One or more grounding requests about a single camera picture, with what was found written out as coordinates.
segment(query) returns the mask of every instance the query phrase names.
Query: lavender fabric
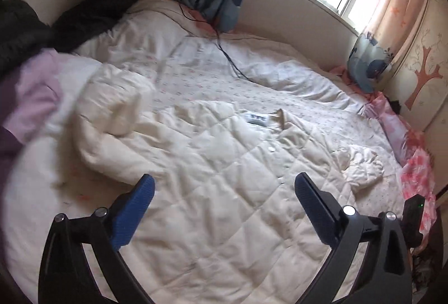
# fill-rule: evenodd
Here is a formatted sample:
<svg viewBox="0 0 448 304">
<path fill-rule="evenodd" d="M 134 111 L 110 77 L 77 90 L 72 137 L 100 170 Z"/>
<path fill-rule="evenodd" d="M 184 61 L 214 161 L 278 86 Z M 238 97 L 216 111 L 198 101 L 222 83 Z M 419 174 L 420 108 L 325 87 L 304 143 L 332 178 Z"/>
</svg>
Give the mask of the lavender fabric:
<svg viewBox="0 0 448 304">
<path fill-rule="evenodd" d="M 0 81 L 0 197 L 15 158 L 59 105 L 59 60 L 55 50 L 42 50 Z M 0 264 L 6 265 L 1 230 Z"/>
</svg>

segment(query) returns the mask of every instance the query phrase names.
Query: metal screw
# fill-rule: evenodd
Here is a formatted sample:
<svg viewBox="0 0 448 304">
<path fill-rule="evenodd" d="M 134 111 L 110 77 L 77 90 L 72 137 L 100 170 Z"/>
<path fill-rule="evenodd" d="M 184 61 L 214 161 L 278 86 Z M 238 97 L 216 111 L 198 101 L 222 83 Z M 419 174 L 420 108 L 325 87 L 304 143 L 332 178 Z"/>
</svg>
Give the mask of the metal screw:
<svg viewBox="0 0 448 304">
<path fill-rule="evenodd" d="M 344 208 L 342 208 L 342 211 L 347 215 L 347 216 L 354 216 L 356 213 L 356 209 L 353 208 L 351 205 L 346 205 Z"/>
<path fill-rule="evenodd" d="M 59 214 L 55 217 L 55 222 L 56 222 L 56 223 L 61 223 L 61 222 L 64 220 L 65 217 L 66 217 L 65 214 L 63 214 L 63 213 L 59 213 Z"/>
<path fill-rule="evenodd" d="M 108 213 L 108 209 L 101 207 L 98 208 L 97 210 L 95 210 L 95 216 L 97 216 L 98 218 L 104 217 L 106 214 Z"/>
<path fill-rule="evenodd" d="M 395 215 L 395 213 L 387 212 L 386 213 L 386 218 L 391 220 L 391 221 L 395 221 L 396 220 L 396 215 Z"/>
</svg>

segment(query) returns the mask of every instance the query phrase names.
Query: black cable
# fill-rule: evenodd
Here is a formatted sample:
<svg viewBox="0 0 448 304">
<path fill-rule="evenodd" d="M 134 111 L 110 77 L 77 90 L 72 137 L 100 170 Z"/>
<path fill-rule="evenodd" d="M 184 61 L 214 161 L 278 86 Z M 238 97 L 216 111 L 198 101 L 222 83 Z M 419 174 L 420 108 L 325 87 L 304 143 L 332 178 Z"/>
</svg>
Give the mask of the black cable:
<svg viewBox="0 0 448 304">
<path fill-rule="evenodd" d="M 182 8 L 182 5 L 181 5 L 180 3 L 179 3 L 179 8 L 181 9 L 181 12 L 182 12 L 183 16 L 184 16 L 187 20 L 195 21 L 195 22 L 203 22 L 203 23 L 209 24 L 207 21 L 200 21 L 200 20 L 195 20 L 195 19 L 192 19 L 192 18 L 187 17 L 187 16 L 185 15 L 184 9 Z M 240 75 L 243 76 L 244 79 L 246 79 L 246 80 L 248 80 L 248 81 L 251 81 L 248 77 L 246 77 L 246 76 L 244 75 L 244 73 L 243 73 L 241 70 L 238 69 L 238 67 L 235 65 L 234 61 L 232 60 L 232 58 L 231 58 L 231 57 L 224 51 L 224 49 L 222 48 L 222 46 L 221 46 L 221 38 L 220 38 L 220 33 L 219 33 L 219 31 L 218 31 L 216 28 L 214 28 L 213 26 L 211 26 L 211 27 L 212 27 L 213 30 L 216 32 L 217 41 L 218 41 L 218 45 L 217 45 L 217 46 L 218 46 L 218 49 L 224 54 L 224 56 L 226 57 L 226 59 L 229 61 L 229 63 L 231 64 L 231 66 L 232 66 L 232 68 L 233 68 L 235 74 L 237 75 L 237 77 L 239 78 L 238 73 L 240 73 Z"/>
</svg>

